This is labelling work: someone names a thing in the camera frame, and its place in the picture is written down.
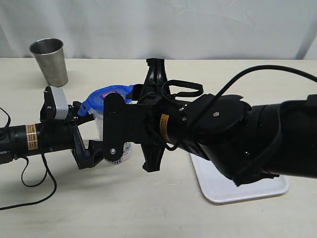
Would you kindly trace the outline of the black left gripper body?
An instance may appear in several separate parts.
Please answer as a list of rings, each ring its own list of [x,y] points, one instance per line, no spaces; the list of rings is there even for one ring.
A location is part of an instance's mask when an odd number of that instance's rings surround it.
[[[93,168],[90,166],[84,141],[76,123],[73,104],[68,104],[66,119],[54,119],[56,107],[51,88],[44,90],[44,104],[40,111],[40,141],[41,146],[47,151],[71,150],[78,168]]]

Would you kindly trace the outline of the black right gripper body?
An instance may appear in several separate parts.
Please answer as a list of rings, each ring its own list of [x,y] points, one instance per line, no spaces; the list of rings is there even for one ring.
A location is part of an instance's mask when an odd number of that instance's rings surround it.
[[[162,94],[169,94],[168,88],[163,88],[167,82],[164,59],[146,59],[149,67],[144,83],[133,85],[132,91],[127,95],[128,99],[136,101],[137,104],[151,106],[151,111],[146,113],[143,125],[148,142],[142,142],[141,148],[145,158],[143,169],[146,172],[160,170],[161,159],[165,150],[165,143],[160,141],[159,135],[159,108],[163,103]]]

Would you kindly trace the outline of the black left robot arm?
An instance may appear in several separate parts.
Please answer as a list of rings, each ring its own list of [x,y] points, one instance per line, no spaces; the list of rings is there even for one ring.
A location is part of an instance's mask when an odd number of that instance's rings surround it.
[[[44,90],[44,104],[40,123],[0,129],[0,162],[50,152],[71,150],[79,169],[93,168],[103,160],[102,142],[90,140],[84,145],[79,126],[93,121],[90,114],[80,116],[81,103],[69,105],[61,88],[48,86]]]

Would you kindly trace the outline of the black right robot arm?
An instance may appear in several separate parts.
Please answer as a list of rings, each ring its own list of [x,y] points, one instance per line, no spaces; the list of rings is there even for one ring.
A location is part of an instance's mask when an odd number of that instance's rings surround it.
[[[148,73],[130,98],[151,106],[144,121],[143,169],[160,169],[165,150],[180,148],[212,162],[236,186],[280,175],[317,176],[317,97],[251,106],[226,91],[243,76],[276,70],[316,81],[291,67],[257,65],[235,75],[217,94],[201,84],[167,79],[164,60],[147,59]]]

